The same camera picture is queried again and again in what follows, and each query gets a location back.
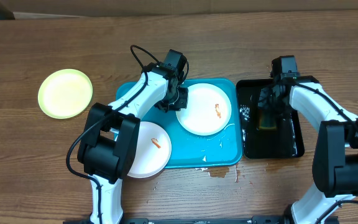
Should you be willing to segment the green yellow scrub sponge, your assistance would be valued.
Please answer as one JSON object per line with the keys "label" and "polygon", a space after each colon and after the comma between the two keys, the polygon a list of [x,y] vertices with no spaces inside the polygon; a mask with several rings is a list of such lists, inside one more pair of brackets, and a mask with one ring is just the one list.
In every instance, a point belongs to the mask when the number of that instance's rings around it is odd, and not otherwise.
{"label": "green yellow scrub sponge", "polygon": [[259,110],[258,129],[274,130],[277,128],[275,114],[270,110]]}

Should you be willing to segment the lime green rimmed plate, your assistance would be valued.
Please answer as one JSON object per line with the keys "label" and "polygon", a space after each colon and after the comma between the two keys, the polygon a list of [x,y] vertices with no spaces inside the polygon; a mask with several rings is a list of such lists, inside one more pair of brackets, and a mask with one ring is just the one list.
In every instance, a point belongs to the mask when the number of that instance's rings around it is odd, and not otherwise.
{"label": "lime green rimmed plate", "polygon": [[93,97],[93,85],[86,74],[75,69],[53,72],[38,92],[40,109],[49,117],[68,119],[84,111]]}

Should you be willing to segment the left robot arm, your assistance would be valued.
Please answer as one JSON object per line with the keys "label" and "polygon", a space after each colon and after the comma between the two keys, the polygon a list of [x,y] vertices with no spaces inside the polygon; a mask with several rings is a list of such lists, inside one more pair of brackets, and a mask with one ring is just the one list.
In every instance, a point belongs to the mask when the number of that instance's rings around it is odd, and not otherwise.
{"label": "left robot arm", "polygon": [[153,107],[163,112],[186,108],[188,89],[182,83],[187,74],[186,57],[169,50],[164,61],[141,66],[139,81],[120,99],[90,108],[83,133],[70,147],[78,148],[81,177],[92,185],[93,211],[87,223],[121,222],[122,180],[134,163],[140,121]]}

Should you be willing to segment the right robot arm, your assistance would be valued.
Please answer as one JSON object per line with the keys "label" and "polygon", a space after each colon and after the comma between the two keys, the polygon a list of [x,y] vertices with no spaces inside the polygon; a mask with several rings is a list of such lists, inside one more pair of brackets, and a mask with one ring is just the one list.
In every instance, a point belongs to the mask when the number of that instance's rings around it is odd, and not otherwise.
{"label": "right robot arm", "polygon": [[345,203],[358,205],[358,116],[336,103],[317,79],[301,76],[292,55],[273,59],[270,77],[258,100],[258,127],[279,130],[278,119],[297,111],[318,132],[313,184],[290,206],[289,220],[325,223]]}

